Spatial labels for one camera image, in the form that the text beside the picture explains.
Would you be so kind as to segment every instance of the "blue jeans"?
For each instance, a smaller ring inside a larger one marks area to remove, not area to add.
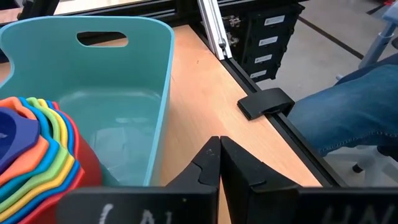
[[[321,156],[343,146],[398,146],[398,65],[378,65],[294,106],[288,118]]]

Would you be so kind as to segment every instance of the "chair wheel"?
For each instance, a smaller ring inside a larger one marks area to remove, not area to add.
[[[354,171],[355,173],[357,173],[357,174],[360,174],[360,173],[363,171],[363,169],[360,168],[360,167],[358,166],[358,164],[355,164],[355,166],[353,166],[353,171]]]

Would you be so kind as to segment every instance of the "teal plastic basket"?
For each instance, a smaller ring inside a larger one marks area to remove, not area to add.
[[[80,32],[120,32],[124,47],[86,46]],[[103,165],[104,185],[157,185],[174,32],[144,17],[50,16],[0,29],[11,74],[0,98],[56,101]]]

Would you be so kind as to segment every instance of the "black clamp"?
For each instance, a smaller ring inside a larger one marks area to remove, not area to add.
[[[294,100],[280,88],[262,90],[238,101],[239,109],[250,121],[264,114],[283,113],[287,116],[293,106]]]
[[[39,17],[52,16],[60,0],[24,0],[24,6],[21,13],[18,14],[18,20]]]

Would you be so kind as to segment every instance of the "table surface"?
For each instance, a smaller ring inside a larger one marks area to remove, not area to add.
[[[259,160],[302,186],[320,186],[263,116],[248,121],[236,103],[246,96],[189,26],[174,28],[175,52],[161,184],[178,175],[212,136],[229,136]],[[100,45],[122,45],[113,40]],[[9,64],[0,64],[0,80]],[[220,223],[230,223],[223,191]]]

